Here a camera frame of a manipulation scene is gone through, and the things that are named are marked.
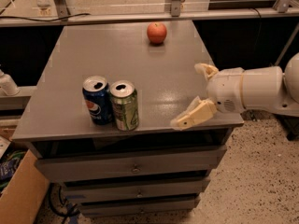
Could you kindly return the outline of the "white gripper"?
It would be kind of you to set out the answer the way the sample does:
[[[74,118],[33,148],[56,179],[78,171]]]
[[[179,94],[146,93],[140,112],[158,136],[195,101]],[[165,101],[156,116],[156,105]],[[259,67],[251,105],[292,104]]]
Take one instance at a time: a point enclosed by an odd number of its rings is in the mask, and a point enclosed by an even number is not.
[[[206,91],[209,99],[195,97],[184,112],[170,121],[174,130],[186,130],[206,122],[214,117],[217,109],[222,113],[245,110],[241,98],[244,69],[238,67],[219,72],[216,66],[207,63],[197,63],[194,68],[208,81]]]

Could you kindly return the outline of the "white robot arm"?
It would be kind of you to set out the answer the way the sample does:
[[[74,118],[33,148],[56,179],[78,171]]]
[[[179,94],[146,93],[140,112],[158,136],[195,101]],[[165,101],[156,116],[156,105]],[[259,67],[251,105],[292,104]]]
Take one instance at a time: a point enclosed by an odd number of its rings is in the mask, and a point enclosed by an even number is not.
[[[299,116],[299,54],[295,54],[285,68],[219,70],[206,63],[198,63],[194,68],[207,82],[207,98],[194,98],[184,112],[172,119],[170,125],[175,130],[194,127],[212,119],[217,112],[263,110]]]

